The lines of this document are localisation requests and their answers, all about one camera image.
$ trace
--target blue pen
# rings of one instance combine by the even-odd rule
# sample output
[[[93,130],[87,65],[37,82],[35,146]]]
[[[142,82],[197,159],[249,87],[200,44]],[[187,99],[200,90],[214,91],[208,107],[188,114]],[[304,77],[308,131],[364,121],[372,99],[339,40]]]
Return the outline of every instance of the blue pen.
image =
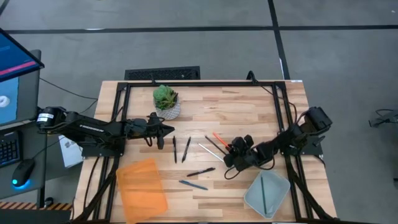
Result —
[[[180,180],[180,183],[181,184],[187,184],[189,186],[196,187],[196,188],[199,188],[199,189],[202,189],[202,190],[208,190],[206,187],[202,187],[202,186],[199,186],[199,185],[196,185],[196,184],[191,184],[191,183],[189,183],[188,181],[185,181],[185,180]]]

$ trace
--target succulent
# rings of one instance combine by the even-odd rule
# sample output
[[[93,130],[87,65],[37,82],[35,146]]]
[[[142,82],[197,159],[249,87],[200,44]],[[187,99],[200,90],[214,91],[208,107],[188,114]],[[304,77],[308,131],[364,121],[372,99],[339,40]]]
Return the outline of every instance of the succulent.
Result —
[[[155,105],[161,110],[170,109],[176,104],[177,96],[170,87],[161,85],[154,91]]]

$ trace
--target white paper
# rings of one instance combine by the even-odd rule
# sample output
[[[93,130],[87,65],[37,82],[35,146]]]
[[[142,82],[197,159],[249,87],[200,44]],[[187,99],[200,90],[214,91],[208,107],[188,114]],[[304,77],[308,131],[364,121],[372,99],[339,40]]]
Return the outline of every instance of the white paper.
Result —
[[[66,168],[83,162],[83,158],[81,156],[82,148],[80,146],[63,135],[60,135],[58,138],[60,139],[61,144],[63,164]]]

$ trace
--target orange pencil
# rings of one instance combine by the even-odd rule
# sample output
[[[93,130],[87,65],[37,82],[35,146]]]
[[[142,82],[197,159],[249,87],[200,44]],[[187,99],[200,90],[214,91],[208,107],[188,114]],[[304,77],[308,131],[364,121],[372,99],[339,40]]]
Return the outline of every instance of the orange pencil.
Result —
[[[216,133],[213,133],[214,137],[216,137],[221,143],[223,143],[223,145],[229,149],[228,144],[226,144]]]

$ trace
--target potted plant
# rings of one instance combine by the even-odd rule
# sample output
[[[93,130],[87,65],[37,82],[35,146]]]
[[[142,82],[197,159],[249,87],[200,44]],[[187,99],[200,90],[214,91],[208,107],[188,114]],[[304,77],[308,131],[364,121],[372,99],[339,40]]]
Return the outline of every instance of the potted plant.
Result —
[[[181,111],[178,93],[164,85],[154,91],[154,105],[157,115],[164,119],[174,119]]]

